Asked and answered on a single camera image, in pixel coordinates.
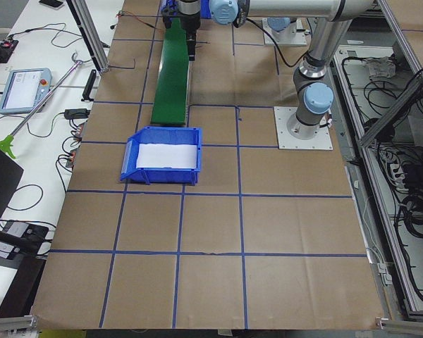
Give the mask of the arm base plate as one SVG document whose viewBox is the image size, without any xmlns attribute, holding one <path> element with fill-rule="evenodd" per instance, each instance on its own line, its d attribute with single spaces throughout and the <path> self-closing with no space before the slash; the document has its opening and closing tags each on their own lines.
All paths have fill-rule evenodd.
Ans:
<svg viewBox="0 0 423 338">
<path fill-rule="evenodd" d="M 306 29 L 299 18 L 268 17 L 262 18 L 263 28 L 274 38 L 279 46 L 306 46 Z"/>
<path fill-rule="evenodd" d="M 274 106 L 278 147 L 281 150 L 332 151 L 333 145 L 323 117 L 318 125 L 303 125 L 296 107 Z"/>
</svg>

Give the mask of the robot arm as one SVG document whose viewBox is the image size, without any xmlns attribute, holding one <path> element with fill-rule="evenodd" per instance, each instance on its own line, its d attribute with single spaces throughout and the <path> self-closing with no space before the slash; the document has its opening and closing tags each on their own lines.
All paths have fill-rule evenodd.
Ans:
<svg viewBox="0 0 423 338">
<path fill-rule="evenodd" d="M 271 29 L 271 35 L 277 42 L 293 39 L 297 32 L 297 18 L 268 17 L 267 24 Z"/>
<path fill-rule="evenodd" d="M 295 106 L 293 74 L 320 80 L 341 37 L 370 1 L 251 1 L 245 24 L 202 19 L 190 104 Z"/>
</svg>

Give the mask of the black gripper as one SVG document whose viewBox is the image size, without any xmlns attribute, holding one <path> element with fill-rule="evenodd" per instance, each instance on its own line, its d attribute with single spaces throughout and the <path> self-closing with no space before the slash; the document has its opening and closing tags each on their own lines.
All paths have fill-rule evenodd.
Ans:
<svg viewBox="0 0 423 338">
<path fill-rule="evenodd" d="M 199 13 L 193 15 L 181 14 L 181 27 L 187 32 L 187 48 L 188 58 L 190 61 L 195 60 L 197 34 L 200 28 L 201 16 Z"/>
</svg>

